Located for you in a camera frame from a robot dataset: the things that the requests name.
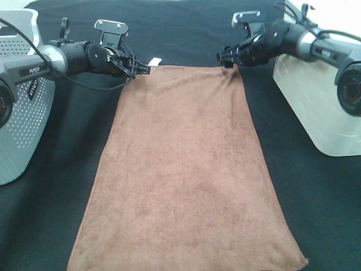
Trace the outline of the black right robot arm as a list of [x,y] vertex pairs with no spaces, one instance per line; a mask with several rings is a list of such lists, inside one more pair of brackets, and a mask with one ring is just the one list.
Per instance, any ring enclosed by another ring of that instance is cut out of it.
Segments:
[[360,45],[338,41],[326,30],[308,30],[300,23],[279,19],[268,29],[249,32],[238,45],[224,47],[217,61],[227,68],[234,64],[254,67],[283,54],[309,63],[321,60],[337,68],[334,84],[339,104],[349,115],[360,116]]

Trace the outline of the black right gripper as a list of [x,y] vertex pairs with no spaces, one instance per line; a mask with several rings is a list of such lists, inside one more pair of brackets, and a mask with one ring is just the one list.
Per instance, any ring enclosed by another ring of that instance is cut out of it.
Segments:
[[234,68],[234,64],[253,67],[267,64],[272,58],[267,35],[259,34],[245,39],[238,46],[225,46],[217,54],[217,61],[224,62],[225,68]]

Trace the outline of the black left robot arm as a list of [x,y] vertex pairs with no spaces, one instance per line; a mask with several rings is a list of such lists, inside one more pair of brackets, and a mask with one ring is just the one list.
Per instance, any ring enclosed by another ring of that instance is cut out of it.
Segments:
[[134,79],[150,74],[151,67],[124,49],[99,46],[90,41],[44,45],[34,55],[1,57],[1,127],[9,121],[14,104],[18,102],[17,86],[40,77],[49,80],[80,73],[96,73]]

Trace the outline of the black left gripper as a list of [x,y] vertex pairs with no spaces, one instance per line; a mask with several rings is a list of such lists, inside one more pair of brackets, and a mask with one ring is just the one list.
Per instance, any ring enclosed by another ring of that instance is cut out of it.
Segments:
[[149,75],[151,72],[149,65],[141,63],[123,50],[91,43],[86,47],[86,55],[88,71],[91,73],[135,79],[135,75]]

